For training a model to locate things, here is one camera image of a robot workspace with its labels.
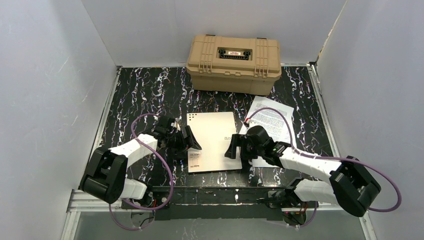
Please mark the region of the white A4 file folder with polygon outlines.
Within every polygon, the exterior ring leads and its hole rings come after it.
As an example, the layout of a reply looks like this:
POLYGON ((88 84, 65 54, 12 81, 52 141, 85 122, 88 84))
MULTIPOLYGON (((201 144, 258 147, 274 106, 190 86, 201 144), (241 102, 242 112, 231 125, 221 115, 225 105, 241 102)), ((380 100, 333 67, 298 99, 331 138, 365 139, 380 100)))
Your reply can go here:
POLYGON ((188 150, 188 172, 204 173, 240 170, 239 157, 226 158, 232 135, 237 133, 233 112, 187 113, 187 125, 202 147, 188 150))

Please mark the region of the printed paper sheet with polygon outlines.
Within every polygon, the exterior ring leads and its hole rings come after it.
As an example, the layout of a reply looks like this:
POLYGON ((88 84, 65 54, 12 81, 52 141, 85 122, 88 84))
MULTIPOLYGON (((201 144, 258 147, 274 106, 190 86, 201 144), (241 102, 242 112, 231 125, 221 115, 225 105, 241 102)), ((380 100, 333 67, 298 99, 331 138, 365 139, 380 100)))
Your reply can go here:
POLYGON ((255 96, 246 116, 250 117, 261 108, 265 109, 253 116, 250 125, 262 126, 274 141, 295 146, 296 141, 291 140, 295 136, 292 121, 294 108, 264 96, 255 96))
MULTIPOLYGON (((290 144, 292 147, 297 147, 297 143, 296 143, 296 139, 293 137, 290 137, 290 133, 287 131, 284 134, 281 134, 279 137, 275 138, 276 135, 272 136, 272 139, 274 141, 281 141, 284 143, 288 143, 290 144)), ((262 157, 258 157, 257 159, 252 159, 250 160, 250 162, 252 163, 253 167, 264 167, 264 168, 282 168, 282 164, 281 161, 278 159, 276 160, 276 164, 274 163, 269 163, 269 161, 266 161, 265 159, 263 159, 262 157)))

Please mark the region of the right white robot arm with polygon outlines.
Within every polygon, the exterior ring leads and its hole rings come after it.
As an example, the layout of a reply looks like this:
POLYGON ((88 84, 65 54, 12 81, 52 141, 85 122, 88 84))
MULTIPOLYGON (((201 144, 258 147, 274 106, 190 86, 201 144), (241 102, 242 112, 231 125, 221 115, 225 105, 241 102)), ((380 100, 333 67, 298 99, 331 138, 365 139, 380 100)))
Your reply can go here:
POLYGON ((282 193, 259 198, 259 203, 296 204, 324 202, 340 206, 347 213, 362 217, 369 209, 381 186, 358 161, 347 162, 322 159, 295 150, 290 143, 274 141, 259 125, 249 128, 246 134, 233 134, 224 156, 241 160, 262 158, 268 164, 295 170, 318 180, 296 178, 282 193))

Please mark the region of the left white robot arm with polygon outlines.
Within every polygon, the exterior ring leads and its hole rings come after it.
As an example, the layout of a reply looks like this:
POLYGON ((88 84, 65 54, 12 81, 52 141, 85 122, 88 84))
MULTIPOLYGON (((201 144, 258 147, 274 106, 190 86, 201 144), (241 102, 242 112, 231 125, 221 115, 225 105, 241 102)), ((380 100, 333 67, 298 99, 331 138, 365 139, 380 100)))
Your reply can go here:
POLYGON ((180 128, 175 118, 160 116, 154 126, 129 142, 111 148, 96 148, 84 170, 79 189, 108 204, 121 199, 143 199, 148 191, 147 184, 127 178, 127 169, 145 156, 157 155, 158 146, 171 149, 179 158, 189 149, 202 149, 189 126, 180 128))

